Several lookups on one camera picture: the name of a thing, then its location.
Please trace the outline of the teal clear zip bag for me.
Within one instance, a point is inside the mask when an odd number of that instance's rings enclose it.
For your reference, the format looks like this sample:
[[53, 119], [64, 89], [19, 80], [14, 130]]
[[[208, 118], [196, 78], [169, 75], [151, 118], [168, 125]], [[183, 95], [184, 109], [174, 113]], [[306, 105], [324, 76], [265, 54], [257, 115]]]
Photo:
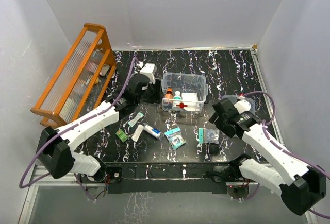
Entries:
[[219, 144], [220, 131], [218, 129], [199, 128], [198, 143], [199, 144]]

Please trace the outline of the long white teal sachet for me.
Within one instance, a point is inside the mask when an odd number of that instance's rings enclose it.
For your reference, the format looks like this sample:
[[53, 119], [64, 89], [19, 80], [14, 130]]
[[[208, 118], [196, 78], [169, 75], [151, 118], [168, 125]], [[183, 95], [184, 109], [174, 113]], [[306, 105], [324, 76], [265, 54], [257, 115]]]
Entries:
[[134, 134], [132, 135], [131, 139], [134, 142], [137, 142], [143, 130], [144, 130], [144, 126], [143, 125], [138, 125], [138, 127], [136, 128], [136, 130], [135, 130]]

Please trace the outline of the clear first aid box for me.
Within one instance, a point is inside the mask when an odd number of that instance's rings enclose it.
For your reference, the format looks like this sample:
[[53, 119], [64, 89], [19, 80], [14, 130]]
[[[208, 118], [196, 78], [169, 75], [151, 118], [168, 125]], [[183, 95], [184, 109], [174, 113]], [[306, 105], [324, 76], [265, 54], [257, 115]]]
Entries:
[[161, 87], [164, 111], [201, 113], [208, 95], [205, 76], [168, 72], [163, 75]]

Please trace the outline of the brown bottle orange cap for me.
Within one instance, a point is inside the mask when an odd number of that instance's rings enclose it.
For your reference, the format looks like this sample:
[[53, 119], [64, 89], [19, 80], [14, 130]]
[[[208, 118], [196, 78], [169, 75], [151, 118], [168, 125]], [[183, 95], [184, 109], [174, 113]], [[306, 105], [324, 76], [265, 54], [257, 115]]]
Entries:
[[171, 88], [168, 88], [166, 91], [166, 94], [164, 95], [165, 103], [171, 105], [173, 103], [173, 90]]

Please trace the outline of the white bottle green label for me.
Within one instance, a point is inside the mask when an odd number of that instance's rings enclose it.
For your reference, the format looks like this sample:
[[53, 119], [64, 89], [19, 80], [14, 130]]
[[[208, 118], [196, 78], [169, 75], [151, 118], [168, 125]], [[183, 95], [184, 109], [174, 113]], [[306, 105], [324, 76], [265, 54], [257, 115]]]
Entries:
[[181, 97], [181, 92], [180, 91], [176, 91], [174, 96], [173, 96], [173, 104], [174, 105], [178, 105], [180, 104], [182, 97]]

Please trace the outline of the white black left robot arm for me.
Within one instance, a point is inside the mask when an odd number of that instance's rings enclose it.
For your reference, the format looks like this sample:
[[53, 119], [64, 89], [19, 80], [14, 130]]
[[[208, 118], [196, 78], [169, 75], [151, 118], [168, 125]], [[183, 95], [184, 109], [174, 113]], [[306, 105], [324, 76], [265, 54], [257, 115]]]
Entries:
[[96, 156], [76, 153], [77, 147], [100, 130], [132, 114], [140, 103], [158, 104], [161, 99], [160, 79], [150, 82], [144, 74], [133, 74], [124, 90], [113, 92], [84, 116], [56, 129], [46, 127], [39, 139], [38, 159], [54, 179], [76, 173], [102, 182], [107, 165]]

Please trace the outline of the white blue ointment tube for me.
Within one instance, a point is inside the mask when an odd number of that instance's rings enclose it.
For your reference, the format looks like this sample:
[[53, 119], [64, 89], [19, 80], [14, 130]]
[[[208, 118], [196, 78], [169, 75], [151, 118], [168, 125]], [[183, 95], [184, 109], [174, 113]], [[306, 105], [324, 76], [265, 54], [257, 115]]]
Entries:
[[156, 128], [153, 128], [152, 126], [150, 126], [148, 124], [144, 124], [143, 130], [156, 139], [159, 139], [161, 137], [161, 131], [159, 131]]

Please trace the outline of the white blue packet bag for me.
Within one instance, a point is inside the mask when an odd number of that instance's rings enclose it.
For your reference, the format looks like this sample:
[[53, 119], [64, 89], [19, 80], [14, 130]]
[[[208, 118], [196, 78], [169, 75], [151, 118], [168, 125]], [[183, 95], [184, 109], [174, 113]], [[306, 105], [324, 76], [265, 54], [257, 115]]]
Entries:
[[198, 104], [198, 95], [197, 93], [182, 93], [181, 95], [182, 101], [186, 107], [186, 110], [194, 110], [197, 108]]

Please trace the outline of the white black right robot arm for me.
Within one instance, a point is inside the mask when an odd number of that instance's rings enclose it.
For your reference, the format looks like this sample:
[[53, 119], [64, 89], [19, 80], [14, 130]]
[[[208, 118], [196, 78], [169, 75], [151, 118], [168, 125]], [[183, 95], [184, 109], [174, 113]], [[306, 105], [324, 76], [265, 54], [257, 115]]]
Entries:
[[213, 109], [210, 123], [228, 137], [236, 136], [251, 145], [270, 163], [267, 167], [242, 154], [230, 161], [228, 168], [214, 172], [214, 176], [236, 181], [251, 179], [280, 196], [296, 215], [303, 215], [326, 196], [326, 176], [322, 170], [295, 158], [268, 134], [266, 126], [250, 111], [251, 104], [243, 97], [236, 103], [223, 98]]

